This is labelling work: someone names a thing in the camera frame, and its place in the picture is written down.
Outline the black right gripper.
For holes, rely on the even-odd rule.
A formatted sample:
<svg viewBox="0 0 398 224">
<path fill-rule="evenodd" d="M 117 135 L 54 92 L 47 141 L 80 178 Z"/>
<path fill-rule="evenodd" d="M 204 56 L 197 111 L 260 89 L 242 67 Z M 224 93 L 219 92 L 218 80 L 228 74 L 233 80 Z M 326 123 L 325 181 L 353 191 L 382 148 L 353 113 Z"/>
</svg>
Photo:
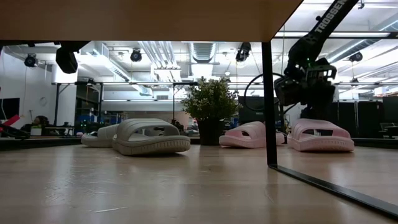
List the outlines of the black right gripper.
<svg viewBox="0 0 398 224">
<path fill-rule="evenodd" d="M 283 106 L 306 105 L 300 118 L 317 120 L 325 120 L 325 108 L 335 93 L 335 87 L 322 73 L 307 73 L 301 78 L 286 75 L 274 82 L 274 90 Z"/>
</svg>

